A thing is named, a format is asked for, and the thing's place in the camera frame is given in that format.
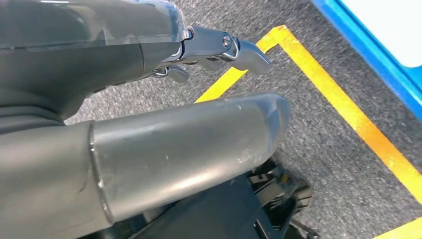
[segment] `screw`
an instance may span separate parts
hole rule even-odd
[[[223,34],[223,45],[225,48],[231,47],[231,38],[227,33]]]

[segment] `blue object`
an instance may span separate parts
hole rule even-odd
[[[313,3],[422,122],[422,66],[400,64],[341,0]]]

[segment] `metal bracket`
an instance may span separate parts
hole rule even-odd
[[[225,62],[238,70],[249,70],[261,75],[270,68],[265,54],[249,41],[235,38],[224,31],[199,26],[189,28],[191,33],[178,52],[164,60],[160,67],[176,63],[199,64],[208,70],[221,69]]]

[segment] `yellow floor tape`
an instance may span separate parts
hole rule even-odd
[[[256,45],[263,52],[267,52],[277,44],[283,48],[416,200],[422,203],[422,175],[372,123],[286,26],[274,27]],[[196,102],[220,97],[246,72],[230,68]],[[422,218],[378,236],[376,239],[422,239]]]

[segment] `white surface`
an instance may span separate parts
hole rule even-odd
[[[422,0],[342,0],[404,66],[422,66]]]

